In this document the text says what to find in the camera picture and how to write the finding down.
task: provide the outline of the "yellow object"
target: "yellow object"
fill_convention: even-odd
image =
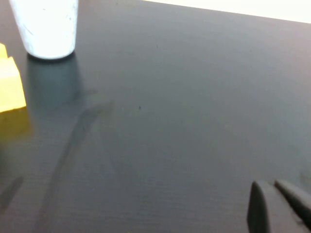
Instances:
[[[0,44],[0,142],[31,132],[19,71]]]
[[[13,57],[0,59],[0,113],[25,106],[23,86]]]
[[[6,54],[6,49],[3,44],[0,44],[0,59],[7,59],[8,55]]]
[[[31,133],[26,107],[0,113],[0,142],[29,136]]]

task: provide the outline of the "black plastic part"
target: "black plastic part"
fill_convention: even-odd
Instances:
[[[264,181],[252,184],[247,223],[250,233],[309,232],[281,193]]]
[[[308,229],[311,230],[311,196],[288,181],[276,181],[275,187],[286,198]]]

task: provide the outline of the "paper cup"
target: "paper cup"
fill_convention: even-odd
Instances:
[[[79,0],[10,0],[26,51],[59,59],[74,51]]]

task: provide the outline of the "black table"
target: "black table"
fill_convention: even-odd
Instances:
[[[311,187],[309,24],[81,0],[44,63],[1,0],[0,41],[33,129],[0,146],[1,232],[247,232],[253,180]]]

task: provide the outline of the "white wall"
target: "white wall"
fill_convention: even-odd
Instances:
[[[311,23],[311,0],[146,0]]]

